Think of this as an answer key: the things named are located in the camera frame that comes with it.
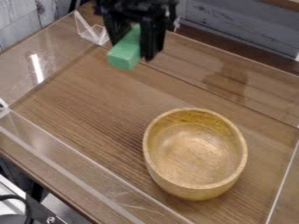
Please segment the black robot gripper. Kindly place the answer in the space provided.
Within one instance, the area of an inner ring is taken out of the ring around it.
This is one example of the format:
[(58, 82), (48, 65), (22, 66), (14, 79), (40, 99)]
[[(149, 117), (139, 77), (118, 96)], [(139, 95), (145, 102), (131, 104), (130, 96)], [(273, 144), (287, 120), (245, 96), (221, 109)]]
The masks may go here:
[[(147, 61), (165, 49), (166, 28), (173, 31), (181, 0), (95, 0), (95, 13), (103, 16), (113, 45), (131, 31), (129, 21), (141, 22), (141, 53)], [(162, 11), (163, 17), (154, 18)]]

